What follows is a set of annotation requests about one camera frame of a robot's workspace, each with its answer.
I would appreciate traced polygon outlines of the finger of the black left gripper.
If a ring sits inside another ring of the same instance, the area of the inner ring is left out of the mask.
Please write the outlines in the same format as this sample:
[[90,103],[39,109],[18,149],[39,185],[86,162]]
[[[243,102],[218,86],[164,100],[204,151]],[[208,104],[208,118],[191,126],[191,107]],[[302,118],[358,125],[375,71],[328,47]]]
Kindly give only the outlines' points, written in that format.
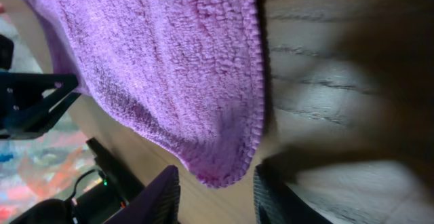
[[1,72],[1,138],[35,139],[80,97],[75,75]]

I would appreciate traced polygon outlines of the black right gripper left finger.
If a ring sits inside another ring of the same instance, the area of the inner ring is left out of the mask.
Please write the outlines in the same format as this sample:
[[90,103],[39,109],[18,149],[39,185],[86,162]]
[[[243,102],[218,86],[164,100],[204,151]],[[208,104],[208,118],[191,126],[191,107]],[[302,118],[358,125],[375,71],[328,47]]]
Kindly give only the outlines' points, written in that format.
[[104,224],[178,224],[179,204],[178,168],[171,165]]

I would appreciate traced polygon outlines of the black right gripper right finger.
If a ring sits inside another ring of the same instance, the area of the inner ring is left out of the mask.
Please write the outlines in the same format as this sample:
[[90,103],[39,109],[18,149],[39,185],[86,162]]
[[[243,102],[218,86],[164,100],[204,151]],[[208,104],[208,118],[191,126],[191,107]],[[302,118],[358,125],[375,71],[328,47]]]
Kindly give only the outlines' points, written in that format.
[[255,167],[253,184],[257,224],[331,224],[265,164]]

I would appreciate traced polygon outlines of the purple cloth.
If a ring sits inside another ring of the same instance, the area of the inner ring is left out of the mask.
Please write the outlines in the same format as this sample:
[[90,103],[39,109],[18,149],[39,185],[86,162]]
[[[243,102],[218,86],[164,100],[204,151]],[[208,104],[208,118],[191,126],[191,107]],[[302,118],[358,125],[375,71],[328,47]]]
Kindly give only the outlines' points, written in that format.
[[264,123],[256,0],[23,0],[53,70],[208,187],[248,171]]

